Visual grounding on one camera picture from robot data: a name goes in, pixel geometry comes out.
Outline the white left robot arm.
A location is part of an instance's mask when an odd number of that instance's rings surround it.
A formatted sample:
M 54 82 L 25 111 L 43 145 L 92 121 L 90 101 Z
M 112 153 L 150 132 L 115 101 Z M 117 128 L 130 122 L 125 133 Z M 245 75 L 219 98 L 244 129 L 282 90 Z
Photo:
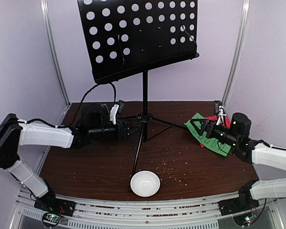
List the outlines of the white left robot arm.
M 53 214 L 66 209 L 63 200 L 56 198 L 50 185 L 37 175 L 18 154 L 25 145 L 56 146 L 82 149 L 103 138 L 125 140 L 138 126 L 120 119 L 123 101 L 111 109 L 105 104 L 91 104 L 81 110 L 75 124 L 51 125 L 41 119 L 29 121 L 8 114 L 0 125 L 0 168 L 8 171 L 35 197 L 36 207 Z

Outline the black music stand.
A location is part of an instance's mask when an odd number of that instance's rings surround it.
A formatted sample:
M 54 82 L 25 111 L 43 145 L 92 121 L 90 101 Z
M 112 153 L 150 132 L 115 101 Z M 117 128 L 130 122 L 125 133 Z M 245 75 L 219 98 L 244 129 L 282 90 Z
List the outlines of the black music stand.
M 148 72 L 197 58 L 195 0 L 80 0 L 83 34 L 97 84 L 141 73 L 143 111 L 138 146 L 149 140 Z

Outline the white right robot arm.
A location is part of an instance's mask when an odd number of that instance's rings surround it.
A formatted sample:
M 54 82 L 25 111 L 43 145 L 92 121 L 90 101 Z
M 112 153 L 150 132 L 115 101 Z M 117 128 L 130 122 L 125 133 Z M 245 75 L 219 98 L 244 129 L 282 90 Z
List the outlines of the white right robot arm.
M 271 146 L 263 140 L 249 138 L 251 120 L 243 113 L 234 113 L 230 127 L 217 125 L 208 119 L 191 119 L 198 135 L 215 138 L 231 147 L 241 161 L 266 165 L 286 171 L 286 149 Z M 286 198 L 286 178 L 252 180 L 242 186 L 238 197 L 219 201 L 221 215 L 230 215 L 259 206 L 260 199 Z

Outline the green paper sheet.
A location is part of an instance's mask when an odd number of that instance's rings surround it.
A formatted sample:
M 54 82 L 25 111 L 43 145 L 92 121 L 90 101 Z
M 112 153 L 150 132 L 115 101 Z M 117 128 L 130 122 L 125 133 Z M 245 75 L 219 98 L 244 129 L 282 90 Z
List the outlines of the green paper sheet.
M 196 113 L 191 119 L 204 119 L 204 117 L 199 113 Z M 219 140 L 215 138 L 206 138 L 206 132 L 204 132 L 202 136 L 199 136 L 192 124 L 190 123 L 190 120 L 185 123 L 185 126 L 188 128 L 193 137 L 200 143 L 200 146 L 202 148 L 206 147 L 207 149 L 222 156 L 227 156 L 229 154 L 229 151 L 231 149 L 229 145 L 220 143 Z

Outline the red paper sheet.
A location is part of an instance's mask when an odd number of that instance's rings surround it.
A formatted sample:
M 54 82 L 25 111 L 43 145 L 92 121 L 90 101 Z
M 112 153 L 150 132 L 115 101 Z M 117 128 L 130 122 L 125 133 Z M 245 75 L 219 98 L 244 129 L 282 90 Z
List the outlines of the red paper sheet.
M 211 121 L 217 121 L 217 120 L 218 120 L 218 118 L 217 118 L 216 115 L 214 115 L 214 116 L 208 116 L 208 117 L 206 117 L 206 119 L 211 120 Z M 230 121 L 230 119 L 228 118 L 228 116 L 224 116 L 224 119 L 223 119 L 220 123 L 223 124 L 224 126 L 228 127 L 228 128 L 229 128 L 230 125 L 231 125 L 231 121 Z

